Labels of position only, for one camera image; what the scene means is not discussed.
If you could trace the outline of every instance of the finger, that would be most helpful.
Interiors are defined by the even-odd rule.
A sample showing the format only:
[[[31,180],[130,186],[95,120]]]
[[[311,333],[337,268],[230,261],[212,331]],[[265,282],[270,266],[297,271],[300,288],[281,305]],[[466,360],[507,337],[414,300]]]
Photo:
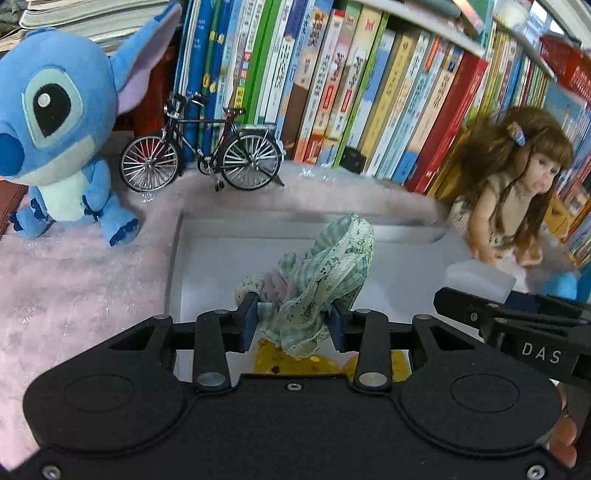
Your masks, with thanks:
[[[574,464],[577,463],[577,450],[571,445],[550,439],[548,450],[569,468],[574,467]]]
[[[555,439],[561,441],[565,445],[570,445],[574,442],[576,437],[577,426],[575,425],[573,419],[565,417],[558,422],[556,427],[554,427],[554,431],[552,432],[550,440]]]

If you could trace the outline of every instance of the plush toy ear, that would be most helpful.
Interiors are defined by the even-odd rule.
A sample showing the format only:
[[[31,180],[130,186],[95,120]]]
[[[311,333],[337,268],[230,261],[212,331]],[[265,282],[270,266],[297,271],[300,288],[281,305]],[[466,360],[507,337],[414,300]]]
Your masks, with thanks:
[[[111,57],[117,90],[117,114],[134,109],[148,90],[150,71],[164,55],[181,17],[177,2],[149,20],[129,37]]]

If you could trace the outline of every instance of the bicycle wheel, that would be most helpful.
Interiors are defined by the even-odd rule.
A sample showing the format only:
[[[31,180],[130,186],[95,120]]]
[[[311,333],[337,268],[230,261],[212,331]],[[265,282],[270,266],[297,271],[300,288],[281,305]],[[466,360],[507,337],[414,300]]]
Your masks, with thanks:
[[[160,133],[142,135],[129,142],[119,159],[119,173],[135,192],[159,190],[178,176],[181,154],[176,142]]]
[[[232,187],[257,190],[277,175],[282,154],[271,134],[242,131],[222,147],[218,158],[222,177]]]

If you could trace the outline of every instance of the plush toy eye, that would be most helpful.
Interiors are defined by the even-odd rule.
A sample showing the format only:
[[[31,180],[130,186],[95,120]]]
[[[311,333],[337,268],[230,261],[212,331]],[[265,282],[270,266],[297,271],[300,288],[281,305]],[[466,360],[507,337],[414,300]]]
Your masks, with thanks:
[[[70,97],[58,84],[50,83],[37,90],[33,101],[33,112],[44,137],[49,137],[61,127],[70,114],[71,108]]]
[[[29,81],[22,94],[22,107],[37,148],[59,142],[78,124],[84,111],[78,88],[56,67],[40,70]]]

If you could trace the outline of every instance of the stitch plush toy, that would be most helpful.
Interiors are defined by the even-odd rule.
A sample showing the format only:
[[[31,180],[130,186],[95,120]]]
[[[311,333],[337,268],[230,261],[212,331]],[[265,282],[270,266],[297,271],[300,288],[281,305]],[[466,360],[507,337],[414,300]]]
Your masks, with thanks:
[[[56,221],[99,222],[111,246],[135,238],[138,219],[97,153],[116,116],[144,97],[180,15],[169,4],[111,58],[87,38],[40,28],[0,60],[0,177],[29,187],[29,205],[11,215],[19,236]]]

